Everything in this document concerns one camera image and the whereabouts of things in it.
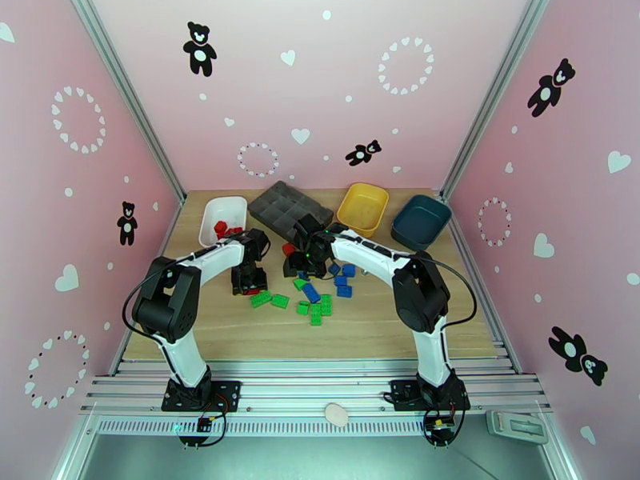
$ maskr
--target white bowl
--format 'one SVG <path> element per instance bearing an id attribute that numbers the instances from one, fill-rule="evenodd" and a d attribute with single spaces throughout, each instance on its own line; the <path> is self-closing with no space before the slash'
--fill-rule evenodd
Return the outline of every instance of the white bowl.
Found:
<path id="1" fill-rule="evenodd" d="M 246 230 L 246 200 L 242 196 L 221 196 L 214 198 L 205 206 L 198 240 L 203 247 L 209 247 L 218 241 L 214 226 L 224 222 L 229 228 L 242 227 Z"/>

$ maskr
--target yellow container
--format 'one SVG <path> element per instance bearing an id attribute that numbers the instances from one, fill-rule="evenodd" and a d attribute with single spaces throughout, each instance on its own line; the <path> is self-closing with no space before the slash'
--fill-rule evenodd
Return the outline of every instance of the yellow container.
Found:
<path id="1" fill-rule="evenodd" d="M 385 213 L 389 194 L 377 186 L 357 182 L 346 192 L 336 217 L 361 236 L 374 234 Z"/>

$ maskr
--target blue building block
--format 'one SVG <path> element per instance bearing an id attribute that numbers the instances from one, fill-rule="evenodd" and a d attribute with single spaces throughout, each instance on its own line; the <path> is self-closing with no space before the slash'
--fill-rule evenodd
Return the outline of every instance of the blue building block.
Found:
<path id="1" fill-rule="evenodd" d="M 335 262 L 329 266 L 329 274 L 337 276 L 340 274 L 340 266 Z"/>
<path id="2" fill-rule="evenodd" d="M 353 293 L 351 286 L 338 286 L 336 289 L 338 291 L 337 295 L 340 298 L 350 298 Z"/>
<path id="3" fill-rule="evenodd" d="M 318 294 L 318 292 L 310 283 L 305 284 L 302 287 L 302 292 L 305 294 L 309 302 L 312 302 L 312 303 L 320 302 L 320 294 Z"/>
<path id="4" fill-rule="evenodd" d="M 355 266 L 353 264 L 345 264 L 342 266 L 342 275 L 348 278 L 355 277 Z"/>

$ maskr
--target pink wall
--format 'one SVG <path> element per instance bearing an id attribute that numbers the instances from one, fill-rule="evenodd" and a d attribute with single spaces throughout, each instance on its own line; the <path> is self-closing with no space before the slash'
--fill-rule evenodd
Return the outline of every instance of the pink wall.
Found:
<path id="1" fill-rule="evenodd" d="M 518 356 L 596 480 L 640 466 L 638 13 L 640 0 L 552 0 L 452 199 Z M 563 58 L 574 78 L 532 117 L 538 80 Z M 553 326 L 607 364 L 601 386 L 565 368 Z"/>
<path id="2" fill-rule="evenodd" d="M 33 480 L 51 476 L 107 372 L 122 300 L 177 202 L 69 0 L 0 0 L 0 67 L 0 476 Z M 122 201 L 135 204 L 132 246 Z"/>
<path id="3" fill-rule="evenodd" d="M 439 188 L 526 1 L 94 0 L 187 190 Z M 189 21 L 210 28 L 209 77 Z"/>

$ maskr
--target green building block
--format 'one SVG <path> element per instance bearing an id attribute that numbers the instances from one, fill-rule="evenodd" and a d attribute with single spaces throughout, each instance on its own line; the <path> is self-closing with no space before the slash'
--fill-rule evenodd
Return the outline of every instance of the green building block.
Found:
<path id="1" fill-rule="evenodd" d="M 272 299 L 272 296 L 269 291 L 263 291 L 261 293 L 254 294 L 253 296 L 250 297 L 251 306 L 253 308 L 259 308 L 263 304 L 267 304 L 269 301 L 271 301 L 271 299 Z"/>
<path id="2" fill-rule="evenodd" d="M 286 307 L 289 305 L 289 298 L 287 296 L 282 296 L 281 294 L 274 294 L 273 299 L 271 299 L 271 304 L 277 308 L 283 308 L 286 310 Z"/>
<path id="3" fill-rule="evenodd" d="M 298 314 L 302 316 L 307 316 L 309 314 L 309 306 L 310 303 L 308 301 L 300 301 L 298 303 Z"/>
<path id="4" fill-rule="evenodd" d="M 333 313 L 333 307 L 331 306 L 330 294 L 323 294 L 320 296 L 320 313 L 322 316 L 331 316 Z"/>
<path id="5" fill-rule="evenodd" d="M 298 291 L 300 291 L 305 284 L 309 283 L 304 279 L 294 279 L 294 286 Z"/>
<path id="6" fill-rule="evenodd" d="M 322 324 L 322 305 L 319 302 L 311 305 L 311 325 L 320 326 Z"/>

